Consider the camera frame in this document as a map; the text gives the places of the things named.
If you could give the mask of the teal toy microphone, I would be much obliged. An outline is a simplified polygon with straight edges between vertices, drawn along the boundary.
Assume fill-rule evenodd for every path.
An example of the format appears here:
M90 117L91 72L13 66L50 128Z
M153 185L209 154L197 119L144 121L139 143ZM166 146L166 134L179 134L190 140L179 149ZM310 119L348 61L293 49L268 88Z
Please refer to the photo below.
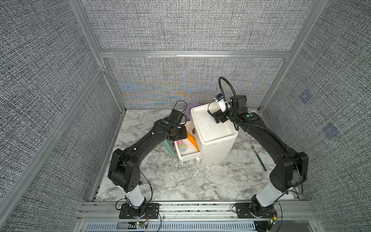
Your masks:
M175 152L173 150L171 143L167 139L165 139L162 143L165 146L166 150L174 157Z

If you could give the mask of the white drawer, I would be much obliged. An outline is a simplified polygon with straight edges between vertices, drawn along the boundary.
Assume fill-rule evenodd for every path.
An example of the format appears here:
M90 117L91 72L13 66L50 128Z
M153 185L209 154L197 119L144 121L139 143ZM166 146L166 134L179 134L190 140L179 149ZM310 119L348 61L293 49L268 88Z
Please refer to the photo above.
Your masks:
M188 121L185 125L186 125L187 132L192 134L195 137L196 142L197 142L198 135L197 135L196 129L195 129L195 134L192 133L193 128L195 128L193 121ZM193 164L196 166L201 165L202 153L196 150L196 148L191 144L188 138L183 139L183 141L187 145L187 152L185 152L184 154L181 154L179 152L177 142L175 141L174 143L179 163L181 165L184 165L184 164L189 164L193 162Z

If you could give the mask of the white plastic drawer cabinet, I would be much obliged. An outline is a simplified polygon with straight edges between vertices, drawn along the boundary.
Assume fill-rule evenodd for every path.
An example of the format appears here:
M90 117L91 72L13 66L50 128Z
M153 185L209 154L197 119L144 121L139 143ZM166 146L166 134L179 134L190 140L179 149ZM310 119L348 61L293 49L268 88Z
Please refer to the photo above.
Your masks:
M194 123L198 135L197 143L202 153L201 165L226 161L238 136L232 122L227 120L216 123L208 113L210 111L214 114L219 109L216 102L191 109L191 121Z

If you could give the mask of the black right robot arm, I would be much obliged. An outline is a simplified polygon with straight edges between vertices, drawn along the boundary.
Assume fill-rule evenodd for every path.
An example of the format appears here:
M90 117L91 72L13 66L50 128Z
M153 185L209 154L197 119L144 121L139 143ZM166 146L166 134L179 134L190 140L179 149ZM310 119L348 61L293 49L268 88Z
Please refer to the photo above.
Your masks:
M216 123L230 121L235 129L241 128L267 151L275 163L269 175L266 187L254 195L249 205L250 214L255 218L262 218L274 211L274 203L286 192L302 186L307 179L309 157L305 152L296 152L286 145L264 123L255 112L249 112L246 107L246 96L232 96L229 102L222 94L218 94L214 102L219 110L209 114L215 118Z

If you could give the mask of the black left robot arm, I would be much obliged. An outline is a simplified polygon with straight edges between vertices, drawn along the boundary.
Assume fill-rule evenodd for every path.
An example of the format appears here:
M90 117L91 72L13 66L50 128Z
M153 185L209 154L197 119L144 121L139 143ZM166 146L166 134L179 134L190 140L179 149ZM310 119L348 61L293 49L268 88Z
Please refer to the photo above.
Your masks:
M169 116L154 122L151 130L134 145L113 152L108 178L126 193L124 206L130 215L143 217L147 205L150 204L139 188L141 177L144 176L140 170L141 163L157 145L165 140L178 141L187 138L186 127L182 120L186 120L186 115L173 109Z

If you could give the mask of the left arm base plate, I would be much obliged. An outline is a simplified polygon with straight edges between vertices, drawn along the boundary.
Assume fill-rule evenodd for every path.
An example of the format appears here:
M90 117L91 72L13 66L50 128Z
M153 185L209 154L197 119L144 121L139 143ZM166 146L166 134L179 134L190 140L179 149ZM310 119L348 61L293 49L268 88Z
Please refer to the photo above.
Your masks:
M150 203L134 208L124 203L120 209L119 219L158 219L159 206L158 203Z

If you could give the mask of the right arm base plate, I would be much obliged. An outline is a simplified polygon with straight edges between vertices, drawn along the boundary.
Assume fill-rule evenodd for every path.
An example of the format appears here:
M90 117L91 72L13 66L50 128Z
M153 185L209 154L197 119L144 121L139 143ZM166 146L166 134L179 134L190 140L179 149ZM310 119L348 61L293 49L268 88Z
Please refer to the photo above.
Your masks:
M235 210L238 218L271 218L277 217L273 205L262 207L258 203L236 203Z

